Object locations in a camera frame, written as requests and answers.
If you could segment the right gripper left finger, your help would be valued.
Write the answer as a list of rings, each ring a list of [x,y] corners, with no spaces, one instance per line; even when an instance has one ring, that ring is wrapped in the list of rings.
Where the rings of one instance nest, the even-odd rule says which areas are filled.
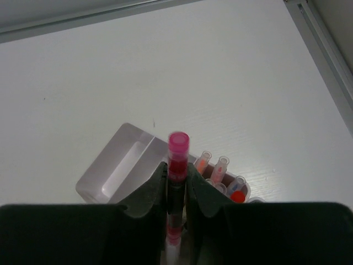
[[[113,204],[1,207],[2,264],[160,264],[167,164]]]

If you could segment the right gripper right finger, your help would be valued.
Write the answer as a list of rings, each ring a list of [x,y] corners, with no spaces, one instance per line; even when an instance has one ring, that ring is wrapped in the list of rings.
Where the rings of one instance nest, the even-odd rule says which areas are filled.
[[[351,264],[352,211],[331,202],[235,203],[188,164],[191,264]]]

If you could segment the magenta pen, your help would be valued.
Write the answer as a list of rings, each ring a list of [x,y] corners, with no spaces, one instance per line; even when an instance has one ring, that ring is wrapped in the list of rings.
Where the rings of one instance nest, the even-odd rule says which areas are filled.
[[[181,131],[171,133],[168,138],[167,233],[165,240],[167,264],[177,264],[179,257],[189,143],[189,136]]]

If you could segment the red pen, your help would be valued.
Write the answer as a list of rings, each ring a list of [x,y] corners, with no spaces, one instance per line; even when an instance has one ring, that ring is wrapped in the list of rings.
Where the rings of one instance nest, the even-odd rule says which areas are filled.
[[[246,196],[241,190],[235,191],[230,196],[230,199],[235,203],[244,203],[245,198],[246,198]]]

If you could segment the light blue pen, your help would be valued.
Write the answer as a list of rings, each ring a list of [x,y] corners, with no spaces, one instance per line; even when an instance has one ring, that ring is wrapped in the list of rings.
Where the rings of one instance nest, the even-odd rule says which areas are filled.
[[[227,194],[227,187],[223,183],[221,182],[215,183],[215,188],[223,195]]]

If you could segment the yellow pen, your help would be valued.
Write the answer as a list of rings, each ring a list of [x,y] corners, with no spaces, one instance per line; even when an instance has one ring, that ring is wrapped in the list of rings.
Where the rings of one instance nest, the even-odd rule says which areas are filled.
[[[252,197],[248,200],[248,203],[265,203],[266,201],[260,197]]]

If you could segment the green pen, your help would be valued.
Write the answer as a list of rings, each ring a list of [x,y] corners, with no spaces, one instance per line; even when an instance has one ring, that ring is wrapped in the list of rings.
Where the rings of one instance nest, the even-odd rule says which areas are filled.
[[[214,181],[212,180],[212,179],[210,179],[210,178],[208,178],[208,179],[205,179],[205,181],[208,183],[208,184],[210,184],[211,186],[215,186],[215,183],[214,183]]]

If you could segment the white pink compartment organizer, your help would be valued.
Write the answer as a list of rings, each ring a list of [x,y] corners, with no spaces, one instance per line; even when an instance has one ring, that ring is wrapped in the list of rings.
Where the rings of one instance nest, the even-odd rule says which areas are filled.
[[[166,141],[122,124],[76,184],[86,203],[114,204],[148,181],[168,160]]]

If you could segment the aluminium frame rail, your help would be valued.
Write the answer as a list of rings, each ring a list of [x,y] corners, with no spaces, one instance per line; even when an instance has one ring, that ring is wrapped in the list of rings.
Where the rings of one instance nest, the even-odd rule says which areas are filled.
[[[1,1],[1,42],[147,13],[188,1]],[[338,108],[352,111],[352,71],[313,1],[285,1]]]

